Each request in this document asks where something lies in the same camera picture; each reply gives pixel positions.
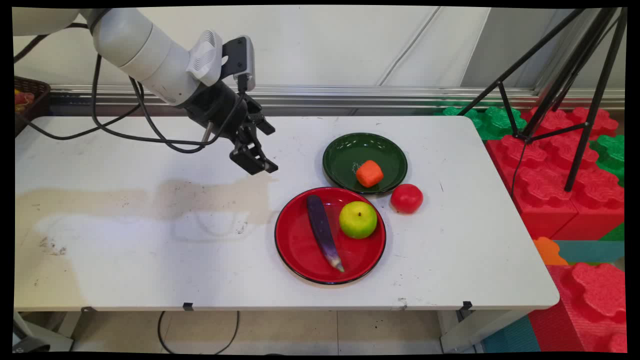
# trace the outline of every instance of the robotic arm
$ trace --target robotic arm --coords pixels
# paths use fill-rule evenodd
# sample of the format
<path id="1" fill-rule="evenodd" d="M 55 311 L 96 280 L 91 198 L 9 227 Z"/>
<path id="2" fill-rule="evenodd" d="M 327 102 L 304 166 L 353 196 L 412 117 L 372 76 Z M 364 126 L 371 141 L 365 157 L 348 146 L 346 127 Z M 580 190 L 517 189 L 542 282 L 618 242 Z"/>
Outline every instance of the robotic arm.
<path id="1" fill-rule="evenodd" d="M 203 142 L 212 132 L 228 138 L 234 144 L 229 157 L 251 175 L 278 170 L 265 157 L 257 138 L 257 129 L 266 135 L 275 129 L 260 113 L 260 104 L 245 94 L 255 88 L 249 37 L 223 44 L 218 34 L 206 30 L 186 51 L 135 8 L 12 10 L 14 35 L 52 33 L 68 26 L 80 13 L 97 52 L 164 102 L 185 109 L 191 120 L 205 128 Z M 222 82 L 230 75 L 243 95 L 235 110 L 239 96 Z"/>

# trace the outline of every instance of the red foam block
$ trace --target red foam block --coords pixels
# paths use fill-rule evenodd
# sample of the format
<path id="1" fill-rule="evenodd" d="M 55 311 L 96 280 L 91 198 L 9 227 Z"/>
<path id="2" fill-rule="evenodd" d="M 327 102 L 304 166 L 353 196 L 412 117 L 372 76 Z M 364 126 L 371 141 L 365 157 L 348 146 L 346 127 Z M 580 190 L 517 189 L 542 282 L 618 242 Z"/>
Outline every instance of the red foam block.
<path id="1" fill-rule="evenodd" d="M 537 106 L 525 113 L 522 113 L 522 118 L 529 122 L 533 117 L 533 114 L 536 113 L 536 110 L 538 110 Z M 550 133 L 551 131 L 564 129 L 566 127 L 574 125 L 574 123 L 569 120 L 567 114 L 563 110 L 549 110 L 544 119 L 539 124 L 540 125 L 538 126 L 538 130 L 536 130 L 534 136 Z"/>
<path id="2" fill-rule="evenodd" d="M 529 313 L 540 350 L 627 352 L 625 273 L 610 264 L 547 269 L 560 301 Z"/>
<path id="3" fill-rule="evenodd" d="M 511 191 L 511 183 L 513 182 L 513 172 L 518 165 L 520 155 L 522 155 L 523 144 L 522 140 L 511 135 L 505 135 L 500 140 L 487 140 L 485 144 L 504 186 L 509 191 Z M 540 148 L 540 145 L 536 142 L 531 143 L 525 149 L 520 168 L 538 168 L 544 164 L 546 158 L 547 153 Z"/>
<path id="4" fill-rule="evenodd" d="M 625 189 L 615 175 L 597 167 L 578 171 L 571 194 L 578 213 L 554 240 L 599 240 L 625 221 Z"/>
<path id="5" fill-rule="evenodd" d="M 587 108 L 575 108 L 572 112 L 567 113 L 566 116 L 574 124 L 580 124 L 587 121 L 588 114 L 589 109 Z M 596 120 L 591 128 L 591 134 L 589 134 L 589 140 L 597 140 L 600 135 L 615 137 L 617 128 L 618 122 L 610 118 L 609 112 L 598 109 L 596 112 Z"/>
<path id="6" fill-rule="evenodd" d="M 580 134 L 581 131 L 571 131 L 545 139 L 547 142 L 541 147 L 547 152 L 547 165 L 551 170 L 565 177 L 569 175 L 580 142 Z M 579 172 L 593 171 L 597 168 L 597 160 L 598 153 L 587 146 L 582 155 Z"/>
<path id="7" fill-rule="evenodd" d="M 546 165 L 518 170 L 513 202 L 532 238 L 550 238 L 577 215 L 570 197 L 563 177 Z"/>

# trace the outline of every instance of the white table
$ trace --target white table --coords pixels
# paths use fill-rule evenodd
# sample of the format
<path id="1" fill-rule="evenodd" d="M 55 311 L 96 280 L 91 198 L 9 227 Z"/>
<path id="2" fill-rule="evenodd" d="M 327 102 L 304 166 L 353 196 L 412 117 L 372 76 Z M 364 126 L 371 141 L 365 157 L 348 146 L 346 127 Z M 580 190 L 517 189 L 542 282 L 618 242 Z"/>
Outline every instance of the white table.
<path id="1" fill-rule="evenodd" d="M 184 117 L 158 117 L 169 138 L 202 137 Z M 445 351 L 461 349 L 559 300 L 471 121 L 465 117 L 271 117 L 259 133 L 280 169 L 249 176 L 220 139 L 196 154 L 98 131 L 56 141 L 30 127 L 15 139 L 17 311 L 252 309 L 460 309 L 444 326 Z M 50 133 L 93 127 L 88 117 L 42 117 Z M 154 136 L 141 117 L 113 129 Z M 362 279 L 323 286 L 291 272 L 273 229 L 295 195 L 331 186 L 324 148 L 372 132 L 406 154 L 405 183 L 425 201 L 414 215 L 368 196 L 387 246 Z M 443 315 L 443 322 L 448 322 Z"/>

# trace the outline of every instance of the black plate rim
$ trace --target black plate rim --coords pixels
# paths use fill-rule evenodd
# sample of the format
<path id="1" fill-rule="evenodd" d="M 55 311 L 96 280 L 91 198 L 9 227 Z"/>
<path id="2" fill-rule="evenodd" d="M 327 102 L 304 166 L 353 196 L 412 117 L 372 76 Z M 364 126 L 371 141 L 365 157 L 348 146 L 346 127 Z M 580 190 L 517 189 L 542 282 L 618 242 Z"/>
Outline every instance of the black plate rim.
<path id="1" fill-rule="evenodd" d="M 340 140 L 341 138 L 347 137 L 347 136 L 352 136 L 352 135 L 370 135 L 370 136 L 377 136 L 379 138 L 385 139 L 386 141 L 394 144 L 395 147 L 397 147 L 397 149 L 400 151 L 400 153 L 402 154 L 403 160 L 404 160 L 404 174 L 402 175 L 402 178 L 400 178 L 400 181 L 398 181 L 398 183 L 394 186 L 391 186 L 389 189 L 386 190 L 375 190 L 375 191 L 358 191 L 358 190 L 354 190 L 352 188 L 347 187 L 346 185 L 342 184 L 341 182 L 339 182 L 338 180 L 336 180 L 336 178 L 334 178 L 331 173 L 329 171 L 327 171 L 326 168 L 326 157 L 327 157 L 327 150 L 329 149 L 329 147 L 331 147 L 331 145 L 333 145 L 333 143 L 335 143 L 336 141 Z M 404 151 L 402 151 L 402 149 L 400 149 L 400 146 L 398 146 L 395 142 L 389 140 L 388 138 L 385 138 L 382 135 L 378 135 L 378 134 L 374 134 L 374 133 L 349 133 L 349 134 L 344 134 L 342 136 L 337 137 L 336 139 L 334 139 L 332 142 L 329 143 L 329 145 L 327 145 L 324 148 L 324 153 L 322 155 L 322 168 L 324 171 L 324 174 L 327 175 L 329 177 L 329 179 L 331 179 L 331 181 L 333 181 L 334 184 L 336 184 L 339 188 L 343 188 L 346 190 L 349 190 L 351 192 L 355 192 L 357 194 L 360 195 L 374 195 L 374 194 L 378 194 L 378 193 L 387 193 L 390 192 L 391 190 L 395 189 L 398 187 L 398 185 L 402 184 L 402 182 L 404 181 L 404 179 L 406 178 L 406 173 L 409 169 L 409 163 L 406 160 L 406 155 L 404 154 Z"/>

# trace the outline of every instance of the plate rim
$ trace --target plate rim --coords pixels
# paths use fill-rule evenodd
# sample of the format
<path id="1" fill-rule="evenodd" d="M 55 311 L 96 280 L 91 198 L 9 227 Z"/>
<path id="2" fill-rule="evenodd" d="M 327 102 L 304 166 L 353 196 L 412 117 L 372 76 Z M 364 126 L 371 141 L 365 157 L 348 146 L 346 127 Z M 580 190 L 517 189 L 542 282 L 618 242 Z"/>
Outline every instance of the plate rim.
<path id="1" fill-rule="evenodd" d="M 371 135 L 371 136 L 377 136 L 377 137 L 379 137 L 379 138 L 385 139 L 386 141 L 388 141 L 388 142 L 390 142 L 390 143 L 394 144 L 394 145 L 397 147 L 397 149 L 398 149 L 398 150 L 400 150 L 400 153 L 402 154 L 402 157 L 403 157 L 403 159 L 404 159 L 404 173 L 403 173 L 403 175 L 402 175 L 402 178 L 400 178 L 400 181 L 399 181 L 397 184 L 395 184 L 394 186 L 391 186 L 389 189 L 386 189 L 386 190 L 376 190 L 376 191 L 370 191 L 370 192 L 368 192 L 368 191 L 361 192 L 361 191 L 358 191 L 358 190 L 355 190 L 355 189 L 348 188 L 346 185 L 344 185 L 344 184 L 342 184 L 341 182 L 339 182 L 338 180 L 336 180 L 336 178 L 334 178 L 334 177 L 332 176 L 331 172 L 327 171 L 327 160 L 326 160 L 326 157 L 327 157 L 327 150 L 329 149 L 329 147 L 330 147 L 334 142 L 336 142 L 336 141 L 340 140 L 341 138 L 344 138 L 344 137 L 346 137 L 346 136 L 351 136 L 351 135 Z M 349 191 L 351 191 L 351 192 L 355 192 L 355 193 L 357 193 L 357 194 L 359 194 L 359 195 L 373 195 L 373 194 L 379 194 L 379 193 L 387 193 L 387 192 L 390 192 L 391 190 L 393 190 L 393 189 L 397 188 L 397 186 L 398 186 L 398 185 L 402 184 L 402 182 L 403 182 L 403 181 L 404 181 L 404 179 L 406 178 L 406 173 L 407 173 L 407 171 L 409 170 L 409 162 L 407 161 L 407 159 L 406 159 L 406 155 L 404 154 L 404 151 L 400 148 L 400 146 L 398 146 L 398 144 L 396 144 L 395 142 L 393 142 L 392 140 L 390 140 L 390 139 L 388 139 L 388 138 L 385 138 L 385 137 L 384 137 L 384 136 L 382 136 L 382 135 L 378 135 L 378 134 L 374 134 L 374 133 L 348 133 L 348 134 L 340 135 L 340 136 L 338 136 L 337 138 L 333 139 L 333 141 L 331 141 L 331 142 L 330 142 L 330 143 L 329 143 L 329 144 L 324 148 L 324 152 L 323 152 L 323 155 L 322 155 L 322 168 L 323 168 L 324 173 L 329 177 L 329 179 L 331 179 L 331 181 L 333 181 L 333 183 L 334 183 L 334 184 L 338 185 L 338 187 L 343 188 L 343 189 L 345 189 L 345 190 L 349 190 Z"/>
<path id="2" fill-rule="evenodd" d="M 384 237 L 383 237 L 383 242 L 382 242 L 382 251 L 380 252 L 380 256 L 378 256 L 378 258 L 376 259 L 376 261 L 373 263 L 373 265 L 371 265 L 371 267 L 365 271 L 362 275 L 355 277 L 353 279 L 350 280 L 346 280 L 346 281 L 333 281 L 333 282 L 329 282 L 329 281 L 318 281 L 315 279 L 311 279 L 307 276 L 302 275 L 301 273 L 295 271 L 294 268 L 291 267 L 291 265 L 285 260 L 284 256 L 282 255 L 282 253 L 280 252 L 280 247 L 278 246 L 278 235 L 277 235 L 277 229 L 278 229 L 278 223 L 280 222 L 280 216 L 282 215 L 282 211 L 297 197 L 299 197 L 300 195 L 303 195 L 304 193 L 310 192 L 312 190 L 317 190 L 317 189 L 337 189 L 337 190 L 344 190 L 344 191 L 348 191 L 348 192 L 352 192 L 354 194 L 356 194 L 357 196 L 361 197 L 364 199 L 364 201 L 366 201 L 366 203 L 368 203 L 369 205 L 371 205 L 373 207 L 373 210 L 376 211 L 376 214 L 380 216 L 380 222 L 382 223 L 382 229 L 384 231 Z M 291 200 L 287 201 L 287 204 L 285 204 L 282 209 L 280 210 L 279 214 L 278 214 L 278 218 L 276 219 L 276 224 L 273 226 L 273 241 L 276 245 L 276 250 L 278 251 L 278 255 L 280 256 L 280 259 L 282 260 L 282 262 L 287 265 L 287 268 L 289 268 L 291 271 L 293 271 L 296 275 L 300 276 L 301 278 L 314 282 L 316 284 L 320 284 L 320 285 L 340 285 L 340 284 L 348 284 L 350 282 L 356 281 L 358 279 L 363 278 L 365 275 L 367 275 L 369 272 L 371 272 L 371 270 L 373 270 L 374 267 L 376 267 L 376 265 L 380 262 L 380 259 L 382 259 L 382 255 L 385 253 L 385 250 L 387 249 L 387 227 L 385 226 L 385 221 L 384 219 L 382 219 L 382 214 L 380 214 L 380 212 L 378 211 L 378 209 L 376 209 L 376 206 L 374 204 L 371 203 L 371 201 L 367 200 L 364 196 L 360 195 L 357 192 L 351 191 L 349 189 L 345 189 L 345 188 L 339 188 L 337 186 L 319 186 L 317 188 L 311 188 L 308 190 L 305 190 L 299 194 L 297 194 L 296 196 L 292 197 Z"/>

